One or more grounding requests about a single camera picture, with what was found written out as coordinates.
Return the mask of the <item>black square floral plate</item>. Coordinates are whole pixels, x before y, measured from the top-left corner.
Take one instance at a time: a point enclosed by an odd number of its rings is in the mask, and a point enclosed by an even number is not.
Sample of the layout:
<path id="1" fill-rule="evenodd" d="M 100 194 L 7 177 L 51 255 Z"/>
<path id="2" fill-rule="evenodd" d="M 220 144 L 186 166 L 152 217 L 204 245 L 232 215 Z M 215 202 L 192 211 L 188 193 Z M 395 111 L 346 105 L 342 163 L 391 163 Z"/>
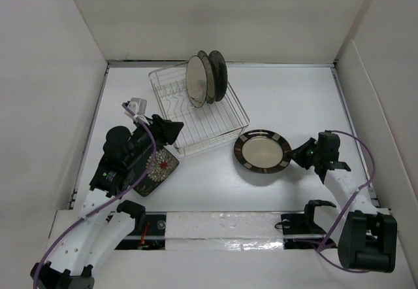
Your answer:
<path id="1" fill-rule="evenodd" d="M 146 176 L 137 184 L 134 191 L 142 197 L 149 196 L 156 190 L 179 166 L 179 160 L 165 147 L 156 152 L 155 159 Z"/>

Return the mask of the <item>dark patterned rim plate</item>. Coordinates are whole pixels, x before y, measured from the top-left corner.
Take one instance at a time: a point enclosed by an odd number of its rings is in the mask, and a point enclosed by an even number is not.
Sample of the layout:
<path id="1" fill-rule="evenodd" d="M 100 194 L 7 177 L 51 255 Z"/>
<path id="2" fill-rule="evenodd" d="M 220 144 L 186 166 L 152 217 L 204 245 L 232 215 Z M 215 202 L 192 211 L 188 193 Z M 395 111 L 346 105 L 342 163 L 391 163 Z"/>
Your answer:
<path id="1" fill-rule="evenodd" d="M 290 164 L 291 151 L 284 137 L 266 129 L 254 129 L 241 134 L 233 148 L 239 164 L 260 174 L 283 171 Z"/>

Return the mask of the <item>cream plate with tree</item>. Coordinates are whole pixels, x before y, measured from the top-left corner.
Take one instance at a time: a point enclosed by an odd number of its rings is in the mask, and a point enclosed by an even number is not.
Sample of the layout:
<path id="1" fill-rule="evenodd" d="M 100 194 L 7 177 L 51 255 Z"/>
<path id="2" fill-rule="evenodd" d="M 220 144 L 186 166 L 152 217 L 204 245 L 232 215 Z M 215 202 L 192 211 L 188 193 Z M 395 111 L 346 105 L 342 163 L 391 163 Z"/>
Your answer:
<path id="1" fill-rule="evenodd" d="M 206 101 L 207 76 L 204 63 L 198 56 L 192 56 L 187 63 L 185 73 L 187 94 L 195 108 L 200 108 Z"/>

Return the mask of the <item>brown rimmed cream plate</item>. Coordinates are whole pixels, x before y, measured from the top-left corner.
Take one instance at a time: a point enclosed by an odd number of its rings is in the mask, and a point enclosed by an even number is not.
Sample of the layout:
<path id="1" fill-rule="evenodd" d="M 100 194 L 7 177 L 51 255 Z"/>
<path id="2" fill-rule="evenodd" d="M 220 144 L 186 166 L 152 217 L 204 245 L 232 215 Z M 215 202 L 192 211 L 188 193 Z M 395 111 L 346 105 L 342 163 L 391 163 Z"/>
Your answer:
<path id="1" fill-rule="evenodd" d="M 213 104 L 216 98 L 216 84 L 214 71 L 212 68 L 212 62 L 210 61 L 208 54 L 204 50 L 199 50 L 197 55 L 202 60 L 206 72 L 206 102 L 208 104 Z"/>

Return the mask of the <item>grey reindeer plate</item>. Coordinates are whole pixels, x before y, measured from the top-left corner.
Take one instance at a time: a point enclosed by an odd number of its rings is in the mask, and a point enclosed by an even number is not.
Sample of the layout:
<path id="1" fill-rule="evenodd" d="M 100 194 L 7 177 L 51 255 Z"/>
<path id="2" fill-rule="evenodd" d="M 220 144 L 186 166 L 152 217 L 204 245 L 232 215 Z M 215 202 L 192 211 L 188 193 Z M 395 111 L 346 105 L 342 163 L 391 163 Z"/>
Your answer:
<path id="1" fill-rule="evenodd" d="M 214 72 L 216 87 L 215 101 L 221 101 L 226 94 L 228 86 L 227 65 L 223 55 L 218 50 L 211 51 L 209 58 L 212 62 L 212 70 Z"/>

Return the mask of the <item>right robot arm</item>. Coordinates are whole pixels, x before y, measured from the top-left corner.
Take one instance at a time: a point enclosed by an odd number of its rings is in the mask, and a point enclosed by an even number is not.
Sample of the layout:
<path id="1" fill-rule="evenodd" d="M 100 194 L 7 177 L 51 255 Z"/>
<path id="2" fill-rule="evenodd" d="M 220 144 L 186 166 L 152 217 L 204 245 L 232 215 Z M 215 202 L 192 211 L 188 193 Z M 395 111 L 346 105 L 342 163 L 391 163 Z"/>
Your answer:
<path id="1" fill-rule="evenodd" d="M 397 222 L 364 196 L 371 179 L 357 184 L 339 159 L 342 131 L 326 130 L 285 153 L 304 169 L 313 169 L 334 201 L 311 199 L 302 213 L 285 213 L 276 224 L 291 243 L 311 243 L 318 254 L 336 247 L 339 269 L 350 273 L 391 273 L 396 262 Z"/>

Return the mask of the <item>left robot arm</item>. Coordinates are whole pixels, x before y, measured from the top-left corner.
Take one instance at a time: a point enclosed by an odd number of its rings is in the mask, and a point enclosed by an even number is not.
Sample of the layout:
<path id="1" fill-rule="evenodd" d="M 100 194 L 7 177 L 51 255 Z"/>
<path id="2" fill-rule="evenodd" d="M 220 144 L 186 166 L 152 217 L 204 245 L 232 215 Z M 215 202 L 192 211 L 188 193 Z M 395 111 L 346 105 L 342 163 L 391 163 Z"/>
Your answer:
<path id="1" fill-rule="evenodd" d="M 182 122 L 133 116 L 135 130 L 116 126 L 106 134 L 103 156 L 89 184 L 78 219 L 31 270 L 34 288 L 93 288 L 99 266 L 130 233 L 146 228 L 145 206 L 124 199 L 148 197 L 178 167 L 166 149 Z"/>

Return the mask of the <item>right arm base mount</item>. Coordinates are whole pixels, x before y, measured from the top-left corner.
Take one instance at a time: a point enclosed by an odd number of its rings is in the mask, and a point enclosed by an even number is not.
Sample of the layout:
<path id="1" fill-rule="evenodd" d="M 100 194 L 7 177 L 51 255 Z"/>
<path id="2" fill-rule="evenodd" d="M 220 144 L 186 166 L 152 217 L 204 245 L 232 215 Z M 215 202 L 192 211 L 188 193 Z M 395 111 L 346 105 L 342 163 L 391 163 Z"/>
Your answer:
<path id="1" fill-rule="evenodd" d="M 311 199 L 302 212 L 286 212 L 280 215 L 281 220 L 274 227 L 282 231 L 285 250 L 317 250 L 326 236 L 326 231 L 314 222 L 314 215 L 319 213 L 315 210 L 318 207 L 321 211 L 336 209 L 333 202 Z"/>

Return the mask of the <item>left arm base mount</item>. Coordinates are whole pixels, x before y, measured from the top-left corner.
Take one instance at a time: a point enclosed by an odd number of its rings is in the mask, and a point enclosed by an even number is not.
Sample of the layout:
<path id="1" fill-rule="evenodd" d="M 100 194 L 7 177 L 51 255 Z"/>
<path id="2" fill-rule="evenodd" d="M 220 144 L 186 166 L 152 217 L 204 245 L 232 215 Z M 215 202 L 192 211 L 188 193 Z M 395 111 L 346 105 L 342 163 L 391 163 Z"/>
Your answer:
<path id="1" fill-rule="evenodd" d="M 122 239 L 116 250 L 164 250 L 167 214 L 148 212 L 132 201 L 120 203 L 116 209 L 135 219 L 134 230 Z"/>

